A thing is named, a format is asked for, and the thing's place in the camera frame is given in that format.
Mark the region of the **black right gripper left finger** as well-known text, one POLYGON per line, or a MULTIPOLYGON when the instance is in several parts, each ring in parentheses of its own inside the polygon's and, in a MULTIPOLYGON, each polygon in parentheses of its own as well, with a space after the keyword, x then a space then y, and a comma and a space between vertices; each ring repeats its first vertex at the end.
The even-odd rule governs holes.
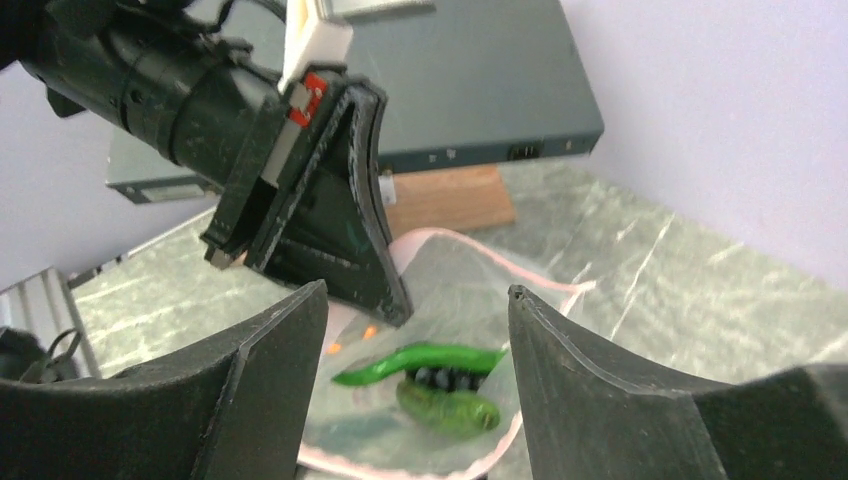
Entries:
POLYGON ((5 479, 293 479, 328 320, 308 283, 253 317, 105 379, 1 331, 5 479))

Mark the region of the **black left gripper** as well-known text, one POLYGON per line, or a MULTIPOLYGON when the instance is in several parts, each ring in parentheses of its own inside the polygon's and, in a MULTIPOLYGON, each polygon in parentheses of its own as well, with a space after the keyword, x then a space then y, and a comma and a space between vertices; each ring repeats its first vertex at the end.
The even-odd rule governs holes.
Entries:
POLYGON ((412 302, 389 253, 376 161, 384 92, 312 64, 280 93, 229 62, 143 62, 126 81, 126 132, 220 194, 206 259, 238 258, 287 286, 325 281, 331 297, 401 326, 412 302))

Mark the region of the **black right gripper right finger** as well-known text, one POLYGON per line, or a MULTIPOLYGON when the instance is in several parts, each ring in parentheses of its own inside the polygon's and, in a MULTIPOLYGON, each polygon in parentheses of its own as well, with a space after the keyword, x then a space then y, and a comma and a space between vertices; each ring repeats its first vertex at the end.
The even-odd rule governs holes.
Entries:
POLYGON ((843 479, 847 368, 732 385, 639 356, 529 288, 508 322, 536 479, 843 479))

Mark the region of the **black grape bunch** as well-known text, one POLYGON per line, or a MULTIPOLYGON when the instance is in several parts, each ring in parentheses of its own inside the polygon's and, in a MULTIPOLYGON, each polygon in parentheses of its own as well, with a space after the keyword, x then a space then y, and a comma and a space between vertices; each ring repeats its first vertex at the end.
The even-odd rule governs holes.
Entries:
POLYGON ((418 385, 445 392, 472 391, 477 392, 488 375, 475 373, 457 368, 441 367, 407 370, 406 378, 418 385))

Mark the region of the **clear zip top bag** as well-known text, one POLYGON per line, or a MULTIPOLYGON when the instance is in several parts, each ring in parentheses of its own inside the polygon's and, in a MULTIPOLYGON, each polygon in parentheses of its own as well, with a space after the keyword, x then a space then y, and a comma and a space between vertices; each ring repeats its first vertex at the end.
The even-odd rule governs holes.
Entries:
POLYGON ((412 316, 392 327, 331 303, 298 460, 346 479, 480 479, 523 423, 510 287, 569 314, 594 282, 555 281, 525 258, 445 229, 411 231, 390 252, 412 316))

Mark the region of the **green chili pepper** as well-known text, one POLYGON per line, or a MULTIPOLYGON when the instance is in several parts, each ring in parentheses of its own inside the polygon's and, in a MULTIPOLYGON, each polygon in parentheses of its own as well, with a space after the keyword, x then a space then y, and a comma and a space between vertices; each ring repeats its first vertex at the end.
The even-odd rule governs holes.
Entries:
POLYGON ((401 371, 421 367, 449 367, 489 374, 506 353, 505 349, 417 342, 357 368, 343 370, 332 377, 332 382, 346 387, 362 387, 381 382, 401 371))

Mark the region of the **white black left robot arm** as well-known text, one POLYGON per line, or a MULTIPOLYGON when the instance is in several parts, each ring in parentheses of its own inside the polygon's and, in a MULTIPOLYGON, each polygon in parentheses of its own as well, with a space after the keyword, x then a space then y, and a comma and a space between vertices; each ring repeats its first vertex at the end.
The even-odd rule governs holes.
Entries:
POLYGON ((197 174, 218 193, 206 260, 237 260, 287 286, 321 280, 335 299, 400 326, 412 301, 391 258, 377 150, 384 92, 346 66, 349 27, 318 3, 266 1, 293 29, 284 70, 185 1, 46 1, 21 61, 53 111, 89 111, 197 174))

